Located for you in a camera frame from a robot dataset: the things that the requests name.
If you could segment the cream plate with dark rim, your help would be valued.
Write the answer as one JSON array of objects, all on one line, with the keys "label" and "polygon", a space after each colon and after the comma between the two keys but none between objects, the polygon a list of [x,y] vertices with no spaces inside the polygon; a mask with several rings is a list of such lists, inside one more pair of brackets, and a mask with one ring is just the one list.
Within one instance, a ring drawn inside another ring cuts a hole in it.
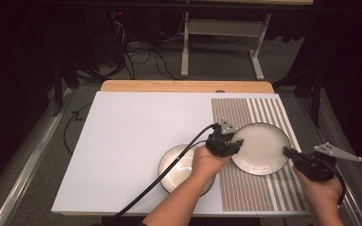
[{"label": "cream plate with dark rim", "polygon": [[[164,153],[158,163],[157,175],[161,175],[186,148],[187,144],[181,144],[170,148],[166,153]],[[160,184],[168,194],[172,193],[190,176],[194,151],[197,149],[197,145],[191,146],[185,155],[180,158],[170,171],[161,179]]]},{"label": "cream plate with dark rim", "polygon": [[232,141],[241,139],[243,144],[232,160],[247,173],[273,174],[288,162],[283,151],[290,148],[291,143],[285,132],[274,125],[264,122],[245,125],[235,133]]}]

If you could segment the person's right hand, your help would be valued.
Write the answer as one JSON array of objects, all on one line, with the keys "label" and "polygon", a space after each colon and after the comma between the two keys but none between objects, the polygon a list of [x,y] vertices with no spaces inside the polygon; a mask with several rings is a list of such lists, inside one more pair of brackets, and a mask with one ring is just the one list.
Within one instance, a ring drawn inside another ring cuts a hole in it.
[{"label": "person's right hand", "polygon": [[309,180],[296,167],[292,168],[303,186],[304,196],[312,210],[337,209],[339,195],[342,187],[338,179],[334,178],[326,182]]}]

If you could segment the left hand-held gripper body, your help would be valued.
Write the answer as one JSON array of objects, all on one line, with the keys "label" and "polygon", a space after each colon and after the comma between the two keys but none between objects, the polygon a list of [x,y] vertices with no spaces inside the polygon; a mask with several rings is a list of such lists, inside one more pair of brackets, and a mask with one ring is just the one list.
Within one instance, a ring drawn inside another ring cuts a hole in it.
[{"label": "left hand-held gripper body", "polygon": [[226,119],[213,124],[213,132],[206,140],[206,147],[218,157],[232,156],[237,152],[237,144],[232,143],[232,138],[237,129]]}]

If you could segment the wooden table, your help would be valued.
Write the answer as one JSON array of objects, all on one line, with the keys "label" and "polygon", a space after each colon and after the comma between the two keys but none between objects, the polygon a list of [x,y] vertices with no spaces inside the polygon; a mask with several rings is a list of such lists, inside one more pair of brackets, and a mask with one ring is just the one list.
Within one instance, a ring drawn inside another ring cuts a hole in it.
[{"label": "wooden table", "polygon": [[274,93],[265,81],[108,80],[101,91]]}]

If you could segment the metal floor rail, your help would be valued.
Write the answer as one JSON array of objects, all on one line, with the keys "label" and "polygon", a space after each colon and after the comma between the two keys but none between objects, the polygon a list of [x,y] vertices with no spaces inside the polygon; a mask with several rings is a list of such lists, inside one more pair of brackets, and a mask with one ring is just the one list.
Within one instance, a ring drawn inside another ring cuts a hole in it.
[{"label": "metal floor rail", "polygon": [[56,107],[54,93],[48,92],[51,103],[4,168],[0,176],[0,226],[9,225],[75,93],[76,89],[66,88],[62,106]]},{"label": "metal floor rail", "polygon": [[[315,137],[319,144],[329,142],[348,153],[354,153],[326,96],[321,96],[319,108],[320,127],[317,127],[311,118],[311,101],[306,98],[298,98],[297,102],[303,111],[304,119],[310,126],[310,135]],[[346,184],[346,194],[341,207],[342,218],[347,220],[347,226],[362,226],[362,207],[359,203],[359,188],[362,186],[362,165],[353,161],[338,160],[337,169]]]}]

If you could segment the white board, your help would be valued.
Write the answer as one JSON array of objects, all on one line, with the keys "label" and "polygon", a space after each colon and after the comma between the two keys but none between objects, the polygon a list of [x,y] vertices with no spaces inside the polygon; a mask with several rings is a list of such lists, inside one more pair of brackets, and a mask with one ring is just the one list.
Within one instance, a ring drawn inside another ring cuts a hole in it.
[{"label": "white board", "polygon": [[[209,135],[214,98],[264,98],[276,94],[116,92],[95,95],[52,206],[63,215],[130,216],[149,213],[166,196],[151,187],[170,148]],[[292,217],[222,210],[220,175],[199,200],[198,217]]]}]

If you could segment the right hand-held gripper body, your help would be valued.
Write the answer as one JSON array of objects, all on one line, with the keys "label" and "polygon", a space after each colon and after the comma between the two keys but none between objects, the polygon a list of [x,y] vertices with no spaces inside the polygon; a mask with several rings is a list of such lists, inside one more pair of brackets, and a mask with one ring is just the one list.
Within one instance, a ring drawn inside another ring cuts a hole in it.
[{"label": "right hand-held gripper body", "polygon": [[293,166],[305,175],[309,180],[315,182],[327,182],[341,175],[336,169],[337,159],[361,162],[362,158],[326,142],[314,147],[312,153],[291,150]]}]

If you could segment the striped placemat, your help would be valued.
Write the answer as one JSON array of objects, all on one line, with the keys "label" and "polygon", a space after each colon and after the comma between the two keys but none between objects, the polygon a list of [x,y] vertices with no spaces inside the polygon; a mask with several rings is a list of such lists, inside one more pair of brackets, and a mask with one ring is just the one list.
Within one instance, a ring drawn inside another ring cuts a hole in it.
[{"label": "striped placemat", "polygon": [[[277,95],[264,98],[214,98],[211,100],[213,121],[226,119],[238,129],[264,122],[285,132],[292,149],[300,145],[291,127],[284,105]],[[307,204],[292,162],[269,175],[253,175],[239,169],[231,160],[220,173],[222,210],[275,215],[304,215]]]}]

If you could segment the black stand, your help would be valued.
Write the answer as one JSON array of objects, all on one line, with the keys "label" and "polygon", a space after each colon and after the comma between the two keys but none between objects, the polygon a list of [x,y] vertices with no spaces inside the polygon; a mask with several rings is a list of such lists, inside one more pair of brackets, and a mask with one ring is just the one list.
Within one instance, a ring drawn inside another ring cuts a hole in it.
[{"label": "black stand", "polygon": [[54,67],[54,93],[55,93],[55,110],[53,116],[56,117],[63,107],[63,87],[65,83],[70,89],[77,89],[79,81],[76,75],[75,65],[70,59],[60,59]]},{"label": "black stand", "polygon": [[320,127],[321,76],[322,69],[310,67],[296,73],[290,73],[287,77],[271,84],[273,89],[295,85],[294,94],[296,97],[311,95],[310,117],[317,128]]}]

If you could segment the person's left hand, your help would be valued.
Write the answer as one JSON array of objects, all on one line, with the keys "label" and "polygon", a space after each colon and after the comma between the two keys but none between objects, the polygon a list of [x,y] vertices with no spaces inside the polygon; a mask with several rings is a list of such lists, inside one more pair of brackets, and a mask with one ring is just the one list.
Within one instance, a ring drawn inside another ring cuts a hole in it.
[{"label": "person's left hand", "polygon": [[218,157],[211,153],[206,145],[199,147],[194,151],[190,177],[206,185],[230,161],[231,157]]}]

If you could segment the white metal desk frame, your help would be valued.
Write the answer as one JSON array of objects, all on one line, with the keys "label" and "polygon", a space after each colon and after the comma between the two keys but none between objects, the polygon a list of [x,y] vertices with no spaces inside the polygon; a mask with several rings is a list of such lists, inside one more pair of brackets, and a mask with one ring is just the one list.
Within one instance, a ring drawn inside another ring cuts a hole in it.
[{"label": "white metal desk frame", "polygon": [[189,13],[184,13],[184,40],[181,57],[181,76],[189,75],[189,36],[208,35],[256,38],[256,46],[249,51],[249,57],[257,80],[264,80],[264,74],[258,59],[259,52],[271,20],[271,15],[266,14],[262,21],[243,22],[210,19],[191,19]]}]

